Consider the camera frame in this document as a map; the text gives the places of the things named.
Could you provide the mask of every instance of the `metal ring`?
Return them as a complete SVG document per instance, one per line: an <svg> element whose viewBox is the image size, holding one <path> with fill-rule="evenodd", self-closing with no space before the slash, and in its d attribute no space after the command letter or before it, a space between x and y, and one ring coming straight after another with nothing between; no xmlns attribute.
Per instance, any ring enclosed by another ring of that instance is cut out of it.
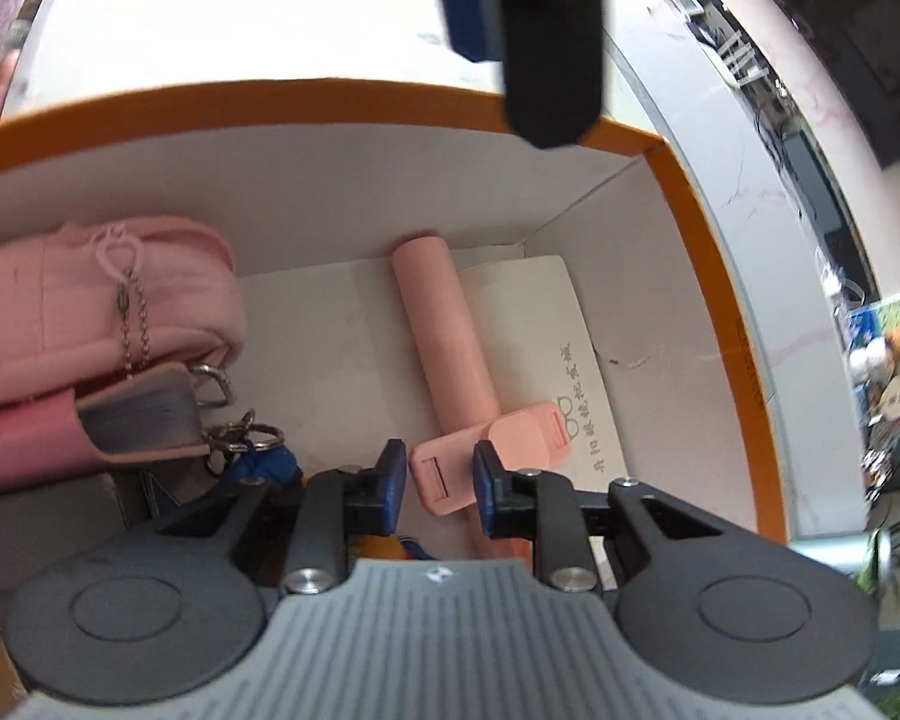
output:
<svg viewBox="0 0 900 720"><path fill-rule="evenodd" d="M226 375L222 370L218 367L213 367L213 365L205 365L203 362L199 365L189 365L187 367L190 375L192 376L205 376L209 379L213 379L217 382L217 386L220 388L221 395L223 397L219 398L207 398L200 399L197 398L197 405L202 409L222 409L224 406L232 406L234 401L236 401L237 397L233 394L233 385L230 382L230 377ZM198 382L194 389L197 389L202 382Z"/></svg>
<svg viewBox="0 0 900 720"><path fill-rule="evenodd" d="M214 479L223 479L223 474L226 473L226 469L230 467L226 457L223 458L223 468L219 471L214 469L213 467L213 453L211 452L206 458L203 460L203 467L207 470L207 473L210 474Z"/></svg>
<svg viewBox="0 0 900 720"><path fill-rule="evenodd" d="M251 433L262 433L268 436L264 440L250 442L250 446L257 452L266 452L283 445L285 437L283 431L274 425L265 425L252 421L255 417L253 410L249 410L244 418L237 422L228 422L223 425L215 425L208 428L204 434L207 445L224 455L242 455L247 452L247 436Z"/></svg>

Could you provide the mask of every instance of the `metal keyring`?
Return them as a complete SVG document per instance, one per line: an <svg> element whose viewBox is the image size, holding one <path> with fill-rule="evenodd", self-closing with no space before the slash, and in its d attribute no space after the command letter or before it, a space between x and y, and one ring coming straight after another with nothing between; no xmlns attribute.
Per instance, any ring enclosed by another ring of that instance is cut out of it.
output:
<svg viewBox="0 0 900 720"><path fill-rule="evenodd" d="M223 455L242 455L247 453L247 444L253 447L257 452L266 452L266 450L274 449L283 445L285 437L283 431L274 427L274 425L265 425L261 422L254 422L256 413L250 409L244 414L244 417L237 422L228 422L223 425L215 425L209 428L205 435L207 445ZM264 440L256 442L248 442L247 436L250 433L262 433L268 436Z"/></svg>
<svg viewBox="0 0 900 720"><path fill-rule="evenodd" d="M231 406L233 402L237 399L233 394L233 385L230 384L230 377L227 376L222 370L218 367L213 367L213 365L204 365L201 363L200 365L189 365L187 367L191 376L199 376L206 377L209 379L213 379L217 382L217 386L220 388L221 397L219 398L207 398L207 399L197 399L197 405L202 409L222 409L224 406ZM194 389L198 389L203 382L198 382Z"/></svg>

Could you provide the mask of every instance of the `drawstring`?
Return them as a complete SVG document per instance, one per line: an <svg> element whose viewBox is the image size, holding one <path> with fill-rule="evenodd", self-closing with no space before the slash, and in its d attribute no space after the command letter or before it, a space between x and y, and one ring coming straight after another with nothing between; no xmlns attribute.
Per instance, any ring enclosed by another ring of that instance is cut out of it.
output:
<svg viewBox="0 0 900 720"><path fill-rule="evenodd" d="M144 265L144 245L143 241L127 232L122 224L108 224L101 230L98 230L90 239L92 244L96 244L97 248L94 253L97 255L97 262L103 269L103 272L112 278L117 284L125 287L130 285L130 274L140 274L140 269ZM133 264L129 268L118 268L110 258L111 250L116 248L129 248L133 253Z"/></svg>

